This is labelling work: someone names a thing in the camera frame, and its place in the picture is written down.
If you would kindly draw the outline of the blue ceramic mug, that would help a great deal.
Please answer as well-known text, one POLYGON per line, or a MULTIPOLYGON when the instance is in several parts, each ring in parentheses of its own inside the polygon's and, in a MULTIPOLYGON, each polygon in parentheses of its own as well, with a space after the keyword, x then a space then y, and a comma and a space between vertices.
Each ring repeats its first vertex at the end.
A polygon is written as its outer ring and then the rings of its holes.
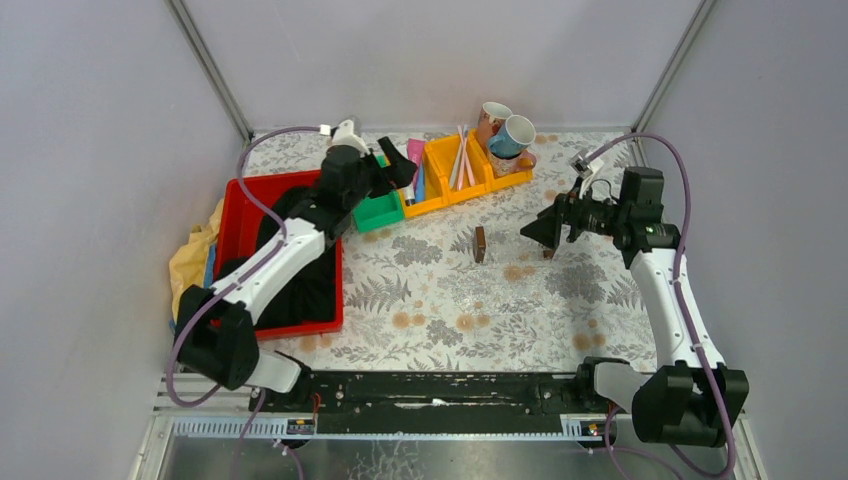
POLYGON ((511 159, 520 155, 535 140, 533 123, 522 115, 511 115, 501 128, 486 143, 488 151, 495 157, 511 159))

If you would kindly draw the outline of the floral orange-handled mug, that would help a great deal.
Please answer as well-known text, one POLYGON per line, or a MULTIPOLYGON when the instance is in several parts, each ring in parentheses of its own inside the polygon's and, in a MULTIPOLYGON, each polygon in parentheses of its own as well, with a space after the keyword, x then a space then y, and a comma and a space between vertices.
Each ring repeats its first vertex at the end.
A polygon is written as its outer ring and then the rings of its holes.
POLYGON ((512 110, 502 103, 487 101, 482 104, 475 138, 483 149, 487 149, 489 139, 498 133, 512 114, 512 110))

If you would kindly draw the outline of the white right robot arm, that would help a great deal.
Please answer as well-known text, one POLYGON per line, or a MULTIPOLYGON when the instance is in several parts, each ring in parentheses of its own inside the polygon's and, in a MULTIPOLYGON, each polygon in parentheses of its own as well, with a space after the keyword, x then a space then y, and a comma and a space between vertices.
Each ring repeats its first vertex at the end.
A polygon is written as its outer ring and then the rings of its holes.
POLYGON ((661 171, 628 167, 615 200, 595 200, 582 180, 520 230, 554 251, 589 232, 612 238, 644 302, 658 367, 646 377, 624 360, 588 357, 578 368, 575 402, 597 412, 610 401, 632 416, 645 443, 718 448, 723 423, 735 422, 749 393, 741 370, 727 367, 703 325, 679 257, 681 234, 663 222, 661 171))

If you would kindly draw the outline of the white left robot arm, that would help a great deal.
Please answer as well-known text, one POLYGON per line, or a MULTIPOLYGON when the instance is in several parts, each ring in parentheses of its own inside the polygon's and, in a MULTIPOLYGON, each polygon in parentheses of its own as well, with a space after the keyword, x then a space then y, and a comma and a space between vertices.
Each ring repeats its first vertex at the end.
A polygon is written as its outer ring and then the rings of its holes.
POLYGON ((318 178, 292 213, 287 218, 268 213, 278 225, 271 238, 211 287, 192 286, 183 293, 168 377, 181 363, 228 390, 244 385, 271 390, 272 398, 288 411, 307 404, 311 387, 300 377, 302 366, 261 349, 254 325, 304 267, 334 248, 364 199, 412 183, 417 165, 388 138, 380 138, 378 144, 385 165, 355 135, 333 141, 318 178))

